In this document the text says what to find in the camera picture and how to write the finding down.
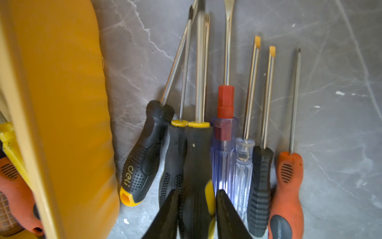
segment phillips screwdriver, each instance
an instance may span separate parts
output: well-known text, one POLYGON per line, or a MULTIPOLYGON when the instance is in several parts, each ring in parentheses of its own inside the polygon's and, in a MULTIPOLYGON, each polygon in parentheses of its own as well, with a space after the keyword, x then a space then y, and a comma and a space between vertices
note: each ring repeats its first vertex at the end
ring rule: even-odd
POLYGON ((165 168, 159 182, 159 207, 162 207, 169 193, 176 188, 181 188, 183 183, 183 166, 187 152, 185 127, 188 121, 183 120, 185 106, 188 58, 190 52, 191 27, 194 9, 190 6, 187 22, 187 38, 185 50, 185 66, 183 70, 182 93, 180 98, 179 120, 172 120, 168 126, 169 144, 165 157, 165 168))
POLYGON ((260 146, 253 149, 253 171, 249 191, 247 219, 248 230, 255 237, 262 237, 267 228, 270 210, 270 164, 273 151, 267 147, 268 119, 272 98, 273 71, 276 47, 269 47, 267 82, 261 124, 260 146))
POLYGON ((251 126, 253 97, 259 63, 261 38, 255 37, 253 43, 251 73, 248 83, 247 103, 245 108, 243 137, 236 138, 236 171, 235 171, 235 201, 234 206, 241 220, 244 221, 248 207, 249 186, 252 178, 252 153, 255 141, 249 138, 251 126))
POLYGON ((234 156, 235 137, 238 119, 233 116, 233 99, 235 88, 230 85, 231 33, 232 15, 235 0, 224 0, 225 4, 225 54, 224 84, 219 86, 217 117, 212 119, 214 127, 213 148, 211 158, 213 164, 213 182, 215 193, 224 189, 233 202, 234 173, 236 158, 234 156))
POLYGON ((304 214, 298 196, 304 177, 304 164, 302 157, 293 153, 300 67, 301 50, 298 49, 289 152, 281 152, 278 156, 276 167, 277 188, 270 211, 268 239, 302 239, 304 234, 304 214))
MULTIPOLYGON (((197 2, 195 0, 193 4, 194 9, 197 2)), ((123 166, 120 199, 126 206, 136 206, 143 201, 158 172, 161 143, 174 116, 174 109, 166 103, 185 47, 187 32, 188 24, 180 40, 162 99, 148 103, 142 133, 123 166)))
POLYGON ((195 121, 186 127, 187 155, 180 193, 179 232, 183 239, 210 239, 215 231, 215 194, 209 158, 212 127, 204 122, 205 12, 199 1, 197 14, 195 121))

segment screwdriver shaft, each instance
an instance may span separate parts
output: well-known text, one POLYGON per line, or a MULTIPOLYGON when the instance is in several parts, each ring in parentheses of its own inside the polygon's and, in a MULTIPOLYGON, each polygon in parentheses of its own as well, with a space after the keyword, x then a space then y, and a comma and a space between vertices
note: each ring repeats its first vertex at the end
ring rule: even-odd
POLYGON ((210 15, 206 13, 206 37, 204 41, 204 93, 203 93, 203 121, 206 120, 206 95, 207 95, 207 77, 208 77, 208 52, 210 44, 210 15))
POLYGON ((260 136, 260 146, 263 149, 267 148, 268 119, 269 119, 270 102, 272 100, 272 84, 273 84, 275 56, 276 56, 276 48, 274 46, 269 47, 268 73, 267 73, 267 82, 265 84, 265 96, 264 96, 264 106, 263 106, 261 136, 260 136))
MULTIPOLYGON (((193 4, 193 9, 197 9, 197 4, 198 4, 198 0, 195 0, 193 4)), ((196 13, 197 11, 194 11, 193 21, 195 19, 196 13)), ((179 47, 178 47, 178 50, 176 51, 175 59, 174 59, 174 62, 172 63, 170 74, 167 79, 167 84, 163 92, 162 98, 160 99, 160 104, 162 106, 165 106, 165 104, 167 103, 171 86, 172 86, 172 83, 174 82, 175 74, 180 63, 180 56, 182 55, 183 49, 185 48, 187 32, 188 32, 188 23, 186 25, 185 31, 183 32, 182 38, 180 39, 179 47)))
POLYGON ((256 36, 253 42, 252 66, 251 66, 251 73, 249 76, 247 103, 245 107, 245 118, 244 118, 244 127, 243 127, 243 138, 246 140, 249 138, 249 128, 251 126, 253 97, 255 95, 255 84, 256 84, 256 75, 257 75, 257 65, 259 63, 259 55, 260 55, 260 37, 256 36))
POLYGON ((187 22, 187 38, 186 38, 186 50, 185 50, 185 66, 183 69, 183 81, 182 81, 182 94, 180 98, 180 110, 179 110, 179 121, 183 121, 183 110, 185 107, 185 97, 186 97, 186 83, 187 83, 187 70, 188 70, 188 58, 190 53, 190 40, 191 40, 191 27, 192 27, 192 17, 194 15, 194 9, 192 5, 188 14, 187 22))
POLYGON ((204 59, 205 59, 205 31, 206 15, 204 11, 204 1, 199 2, 197 14, 197 54, 196 54, 196 103, 195 103, 195 122, 203 122, 204 111, 204 59))
POLYGON ((225 47, 224 47, 224 85, 230 85, 232 13, 235 0, 224 0, 225 5, 225 47))
POLYGON ((296 75, 295 75, 295 89, 293 92, 292 122, 290 127, 289 155, 293 155, 293 146, 295 143, 297 97, 298 97, 298 85, 300 84, 300 68, 301 68, 301 49, 298 49, 296 75))

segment orange screwdriver handle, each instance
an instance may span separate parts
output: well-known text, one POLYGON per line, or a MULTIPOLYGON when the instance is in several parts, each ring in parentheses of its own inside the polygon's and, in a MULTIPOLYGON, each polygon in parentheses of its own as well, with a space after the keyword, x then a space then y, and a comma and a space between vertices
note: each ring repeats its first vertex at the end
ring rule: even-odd
POLYGON ((41 221, 33 214, 33 193, 7 157, 0 159, 0 191, 20 225, 36 236, 44 235, 41 221))
POLYGON ((303 158, 282 152, 276 170, 277 188, 270 211, 268 239, 302 239, 304 214, 298 192, 304 177, 303 158))

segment yellow plastic part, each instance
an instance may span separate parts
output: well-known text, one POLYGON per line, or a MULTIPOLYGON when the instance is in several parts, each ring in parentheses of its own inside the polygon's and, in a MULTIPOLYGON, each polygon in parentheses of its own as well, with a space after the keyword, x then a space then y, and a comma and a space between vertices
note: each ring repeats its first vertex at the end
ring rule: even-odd
POLYGON ((29 183, 28 172, 25 169, 25 164, 21 157, 19 145, 17 144, 12 122, 0 124, 0 140, 3 142, 4 153, 8 156, 9 160, 16 167, 29 188, 33 191, 31 184, 29 183))
POLYGON ((142 202, 142 201, 137 203, 134 202, 133 195, 126 192, 126 190, 123 189, 123 187, 121 187, 120 189, 120 198, 121 198, 121 202, 125 204, 126 206, 136 206, 142 202))
POLYGON ((187 126, 192 128, 208 128, 211 125, 209 122, 202 122, 202 123, 188 122, 187 126))
POLYGON ((90 0, 0 1, 0 88, 47 238, 107 238, 120 203, 90 0))
POLYGON ((208 226, 208 239, 214 239, 215 235, 215 217, 211 220, 208 226))
POLYGON ((188 124, 188 121, 183 120, 182 122, 180 122, 179 120, 172 120, 171 124, 176 127, 186 127, 188 124))
POLYGON ((207 201, 207 206, 208 206, 208 212, 210 215, 215 214, 215 193, 214 193, 214 187, 212 185, 212 180, 208 181, 206 184, 206 187, 204 188, 204 193, 206 195, 206 201, 207 201))

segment black and yellow screwdriver handle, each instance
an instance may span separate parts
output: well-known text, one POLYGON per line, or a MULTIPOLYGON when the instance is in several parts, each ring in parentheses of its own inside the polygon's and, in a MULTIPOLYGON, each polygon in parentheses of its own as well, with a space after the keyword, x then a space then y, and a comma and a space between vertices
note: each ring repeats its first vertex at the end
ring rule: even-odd
POLYGON ((179 205, 180 237, 211 239, 215 232, 215 194, 209 156, 212 127, 207 122, 190 122, 188 126, 187 156, 179 205))
POLYGON ((270 213, 270 166, 273 151, 256 146, 253 149, 253 170, 247 208, 248 230, 255 237, 262 237, 270 213))
POLYGON ((183 183, 183 166, 187 153, 185 128, 187 121, 171 121, 168 126, 169 143, 165 157, 165 168, 159 182, 159 207, 161 208, 170 192, 181 189, 183 183))
POLYGON ((136 206, 145 198, 158 172, 160 147, 174 109, 159 101, 146 107, 142 133, 123 166, 120 199, 126 206, 136 206))

